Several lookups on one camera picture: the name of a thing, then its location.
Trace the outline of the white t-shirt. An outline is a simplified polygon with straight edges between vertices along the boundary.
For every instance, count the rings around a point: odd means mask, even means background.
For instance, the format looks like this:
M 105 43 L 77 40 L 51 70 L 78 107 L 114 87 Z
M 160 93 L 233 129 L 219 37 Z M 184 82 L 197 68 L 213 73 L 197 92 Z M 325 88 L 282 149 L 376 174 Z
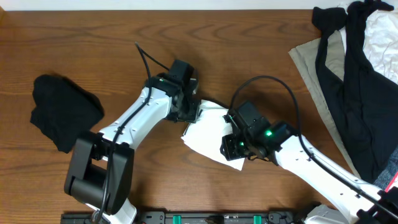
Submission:
M 244 159 L 228 161 L 220 152 L 222 137 L 232 133 L 231 125 L 223 118 L 227 112 L 226 108 L 215 102 L 202 100 L 197 121 L 187 126 L 181 139 L 195 152 L 241 171 Z

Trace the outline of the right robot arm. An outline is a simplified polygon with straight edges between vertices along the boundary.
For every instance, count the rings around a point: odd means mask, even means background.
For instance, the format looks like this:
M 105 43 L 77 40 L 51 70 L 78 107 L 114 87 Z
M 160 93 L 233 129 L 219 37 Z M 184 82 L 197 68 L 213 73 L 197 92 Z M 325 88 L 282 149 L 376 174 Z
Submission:
M 260 159 L 311 185 L 348 223 L 397 223 L 397 188 L 384 191 L 357 178 L 311 145 L 285 121 L 271 124 L 249 101 L 223 116 L 232 127 L 222 138 L 228 161 Z

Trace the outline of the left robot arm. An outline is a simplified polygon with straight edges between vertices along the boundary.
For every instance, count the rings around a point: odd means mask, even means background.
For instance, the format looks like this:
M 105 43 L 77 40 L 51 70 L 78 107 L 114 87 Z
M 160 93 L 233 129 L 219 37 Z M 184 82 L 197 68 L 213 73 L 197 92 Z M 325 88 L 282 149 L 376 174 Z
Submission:
M 98 133 L 77 138 L 64 191 L 94 210 L 67 213 L 61 223 L 134 223 L 129 201 L 134 153 L 161 120 L 195 123 L 199 113 L 195 69 L 175 60 L 168 72 L 148 78 L 140 97 L 116 121 Z

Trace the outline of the beige garment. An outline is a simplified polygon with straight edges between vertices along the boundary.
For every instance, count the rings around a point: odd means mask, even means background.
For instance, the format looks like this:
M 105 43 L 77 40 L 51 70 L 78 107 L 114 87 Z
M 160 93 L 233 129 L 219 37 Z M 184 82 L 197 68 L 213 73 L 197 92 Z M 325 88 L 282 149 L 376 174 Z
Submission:
M 332 71 L 340 80 L 342 80 L 344 78 L 345 43 L 343 42 L 340 31 L 336 30 L 329 37 L 328 41 L 329 46 L 326 56 L 326 65 L 328 68 L 332 69 Z M 341 140 L 335 122 L 330 114 L 318 81 L 317 73 L 315 71 L 315 59 L 317 56 L 319 43 L 320 39 L 315 39 L 305 44 L 298 45 L 289 51 L 289 55 L 297 67 L 297 70 L 301 75 L 308 91 L 310 92 L 318 113 L 332 139 L 334 140 L 337 148 L 343 155 L 353 175 L 360 177 L 344 147 L 343 141 Z

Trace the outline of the folded black cloth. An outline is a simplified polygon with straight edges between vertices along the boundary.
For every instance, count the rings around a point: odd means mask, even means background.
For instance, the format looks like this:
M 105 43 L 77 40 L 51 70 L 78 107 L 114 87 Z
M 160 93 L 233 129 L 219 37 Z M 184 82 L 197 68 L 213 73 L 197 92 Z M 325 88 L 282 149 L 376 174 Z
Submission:
M 30 122 L 66 154 L 82 132 L 89 131 L 104 117 L 104 109 L 94 94 L 58 74 L 37 77 L 32 96 L 35 108 Z

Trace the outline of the black garment in pile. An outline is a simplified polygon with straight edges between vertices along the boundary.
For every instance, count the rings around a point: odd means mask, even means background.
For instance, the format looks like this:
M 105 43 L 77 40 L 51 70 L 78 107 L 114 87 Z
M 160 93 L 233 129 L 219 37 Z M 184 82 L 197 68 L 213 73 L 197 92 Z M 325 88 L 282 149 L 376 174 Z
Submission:
M 397 84 L 373 69 L 363 51 L 367 18 L 393 11 L 383 1 L 355 1 L 347 9 L 314 7 L 322 36 L 315 60 L 318 82 L 343 144 L 360 177 L 375 182 L 397 148 Z M 326 66 L 328 39 L 346 29 L 344 77 Z

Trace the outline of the grey cloth with red tag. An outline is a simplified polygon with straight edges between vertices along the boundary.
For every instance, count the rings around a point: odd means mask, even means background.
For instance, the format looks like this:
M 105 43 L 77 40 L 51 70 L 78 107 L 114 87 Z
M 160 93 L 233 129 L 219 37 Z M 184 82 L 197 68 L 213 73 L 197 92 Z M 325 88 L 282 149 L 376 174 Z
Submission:
M 397 149 L 391 154 L 387 161 L 385 169 L 379 174 L 377 179 L 373 182 L 374 185 L 387 191 L 389 184 L 393 181 L 397 174 Z

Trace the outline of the white wrinkled garment in pile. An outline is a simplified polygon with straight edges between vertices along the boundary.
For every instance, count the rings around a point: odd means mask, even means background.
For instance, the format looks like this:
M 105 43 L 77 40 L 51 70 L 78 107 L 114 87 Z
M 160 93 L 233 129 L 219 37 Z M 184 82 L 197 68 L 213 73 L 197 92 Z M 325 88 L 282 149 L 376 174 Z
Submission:
M 363 52 L 376 72 L 397 84 L 397 9 L 367 18 Z

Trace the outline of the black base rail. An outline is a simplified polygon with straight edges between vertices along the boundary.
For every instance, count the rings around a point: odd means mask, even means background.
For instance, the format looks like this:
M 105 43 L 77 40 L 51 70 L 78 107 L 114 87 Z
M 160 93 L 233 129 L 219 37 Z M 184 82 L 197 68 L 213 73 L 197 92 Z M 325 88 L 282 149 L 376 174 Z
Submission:
M 303 224 L 304 218 L 291 212 L 268 213 L 170 213 L 139 212 L 135 224 Z

